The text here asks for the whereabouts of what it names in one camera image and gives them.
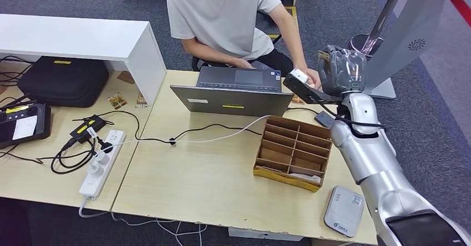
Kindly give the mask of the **person's left hand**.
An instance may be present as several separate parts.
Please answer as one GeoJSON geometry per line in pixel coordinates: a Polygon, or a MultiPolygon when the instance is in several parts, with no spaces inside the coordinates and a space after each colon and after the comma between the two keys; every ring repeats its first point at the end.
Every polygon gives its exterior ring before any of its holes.
{"type": "Polygon", "coordinates": [[[321,92],[323,91],[322,83],[321,83],[321,80],[317,71],[310,68],[300,68],[299,70],[302,71],[308,77],[306,81],[306,84],[308,86],[318,91],[321,91],[321,92]]]}

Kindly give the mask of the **person's right hand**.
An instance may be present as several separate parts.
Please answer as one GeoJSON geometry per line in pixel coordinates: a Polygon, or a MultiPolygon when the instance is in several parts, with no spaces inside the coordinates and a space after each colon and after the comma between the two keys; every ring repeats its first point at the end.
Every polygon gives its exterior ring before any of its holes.
{"type": "Polygon", "coordinates": [[[240,58],[235,58],[232,60],[231,65],[237,68],[253,69],[252,65],[248,61],[240,58]]]}

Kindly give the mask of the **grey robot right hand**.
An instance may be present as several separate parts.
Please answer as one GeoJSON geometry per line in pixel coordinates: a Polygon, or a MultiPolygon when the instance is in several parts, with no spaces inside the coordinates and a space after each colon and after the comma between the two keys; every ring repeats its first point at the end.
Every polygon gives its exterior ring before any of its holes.
{"type": "Polygon", "coordinates": [[[328,45],[318,51],[318,73],[324,93],[341,97],[365,89],[366,57],[356,51],[328,45]]]}

